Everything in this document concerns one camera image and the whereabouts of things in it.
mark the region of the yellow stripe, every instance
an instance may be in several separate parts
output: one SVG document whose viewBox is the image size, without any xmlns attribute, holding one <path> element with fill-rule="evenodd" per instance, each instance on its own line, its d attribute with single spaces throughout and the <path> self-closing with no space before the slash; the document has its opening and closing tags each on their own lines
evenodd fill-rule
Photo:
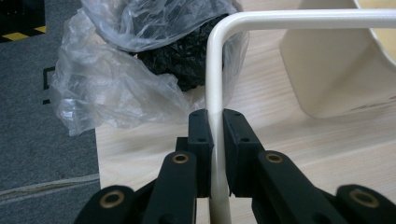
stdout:
<svg viewBox="0 0 396 224">
<path fill-rule="evenodd" d="M 23 35 L 21 33 L 13 33 L 13 34 L 9 34 L 9 35 L 3 35 L 3 37 L 14 41 L 14 40 L 24 39 L 24 38 L 27 38 L 29 36 Z"/>
<path fill-rule="evenodd" d="M 47 26 L 40 26 L 35 28 L 35 30 L 41 32 L 41 33 L 46 33 L 47 32 Z"/>
</svg>

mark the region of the plastic bag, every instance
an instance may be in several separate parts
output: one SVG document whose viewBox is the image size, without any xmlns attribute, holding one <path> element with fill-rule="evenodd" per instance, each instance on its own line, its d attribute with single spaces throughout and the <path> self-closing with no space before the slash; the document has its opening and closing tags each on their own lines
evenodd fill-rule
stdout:
<svg viewBox="0 0 396 224">
<path fill-rule="evenodd" d="M 119 49 L 168 45 L 206 21 L 234 14 L 231 0 L 82 0 L 98 34 Z"/>
<path fill-rule="evenodd" d="M 232 36 L 223 48 L 225 104 L 242 67 L 248 34 Z M 85 10 L 65 23 L 49 98 L 58 118 L 76 135 L 100 126 L 133 128 L 145 122 L 180 123 L 205 105 L 205 88 L 183 92 L 170 74 L 156 76 L 135 57 L 96 33 Z"/>
</svg>

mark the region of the wood grain surface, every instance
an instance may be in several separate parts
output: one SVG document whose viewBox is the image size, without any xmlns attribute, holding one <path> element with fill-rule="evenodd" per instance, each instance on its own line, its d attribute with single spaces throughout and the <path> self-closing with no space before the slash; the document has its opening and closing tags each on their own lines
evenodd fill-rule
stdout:
<svg viewBox="0 0 396 224">
<path fill-rule="evenodd" d="M 299 1 L 243 0 L 245 11 L 295 9 Z M 299 107 L 279 52 L 284 30 L 250 32 L 243 69 L 228 108 L 243 113 L 267 150 L 288 155 L 317 187 L 360 184 L 396 203 L 396 106 L 313 119 Z M 149 123 L 96 129 L 101 187 L 139 189 L 156 178 L 186 125 Z M 250 199 L 231 198 L 233 223 L 255 223 Z M 197 223 L 208 223 L 205 199 Z"/>
</svg>

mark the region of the light wood tabletop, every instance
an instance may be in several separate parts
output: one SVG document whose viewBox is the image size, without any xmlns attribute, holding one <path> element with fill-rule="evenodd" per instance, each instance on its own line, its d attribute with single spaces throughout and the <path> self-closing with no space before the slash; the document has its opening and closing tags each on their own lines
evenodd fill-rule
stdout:
<svg viewBox="0 0 396 224">
<path fill-rule="evenodd" d="M 299 1 L 243 0 L 245 11 L 295 9 Z M 318 188 L 359 184 L 396 203 L 396 106 L 313 119 L 299 107 L 279 43 L 284 30 L 253 31 L 233 99 L 267 150 L 289 156 Z M 134 129 L 96 129 L 101 187 L 139 189 L 159 173 L 187 124 L 147 123 Z M 233 223 L 255 223 L 250 199 L 231 198 Z M 198 200 L 197 223 L 208 223 L 207 200 Z"/>
</svg>

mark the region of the yellow and black hazard tape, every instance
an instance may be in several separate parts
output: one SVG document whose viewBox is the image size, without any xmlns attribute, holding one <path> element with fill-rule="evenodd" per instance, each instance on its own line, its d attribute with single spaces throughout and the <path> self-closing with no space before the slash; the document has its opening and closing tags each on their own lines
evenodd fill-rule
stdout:
<svg viewBox="0 0 396 224">
<path fill-rule="evenodd" d="M 7 35 L 0 36 L 0 43 L 8 42 L 8 41 L 16 41 L 21 40 L 34 35 L 42 35 L 47 32 L 47 26 L 40 26 L 34 29 L 23 30 L 16 33 L 11 33 Z"/>
</svg>

